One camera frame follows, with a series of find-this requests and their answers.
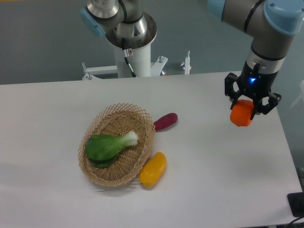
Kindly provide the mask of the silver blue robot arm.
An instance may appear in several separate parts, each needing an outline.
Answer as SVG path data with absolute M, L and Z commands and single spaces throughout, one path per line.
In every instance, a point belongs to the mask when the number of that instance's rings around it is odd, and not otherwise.
M 300 30 L 303 1 L 210 0 L 208 10 L 253 39 L 241 74 L 230 73 L 225 78 L 231 121 L 268 114 L 281 100 L 271 86 Z M 105 36 L 113 45 L 120 78 L 160 75 L 151 63 L 150 49 L 157 27 L 143 11 L 142 1 L 89 0 L 80 15 L 93 34 Z

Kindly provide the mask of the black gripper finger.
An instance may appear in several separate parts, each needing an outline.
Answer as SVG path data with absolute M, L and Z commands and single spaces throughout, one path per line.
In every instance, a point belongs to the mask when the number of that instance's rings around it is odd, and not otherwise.
M 272 111 L 281 101 L 282 96 L 277 93 L 268 91 L 265 94 L 253 93 L 252 102 L 254 109 L 251 113 L 250 120 L 253 120 L 255 115 L 268 114 Z
M 239 88 L 242 88 L 240 84 L 240 77 L 235 75 L 234 73 L 229 73 L 225 77 L 224 89 L 225 95 L 229 97 L 231 102 L 230 109 L 232 110 L 233 107 L 237 104 L 238 99 L 242 95 L 242 91 Z

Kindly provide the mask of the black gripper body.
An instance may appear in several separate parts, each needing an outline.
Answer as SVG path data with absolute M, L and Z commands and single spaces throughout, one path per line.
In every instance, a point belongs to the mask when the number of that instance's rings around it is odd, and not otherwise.
M 278 71 L 271 74 L 262 73 L 260 63 L 250 67 L 245 62 L 242 72 L 237 79 L 237 98 L 240 98 L 242 95 L 252 100 L 268 97 L 277 74 Z

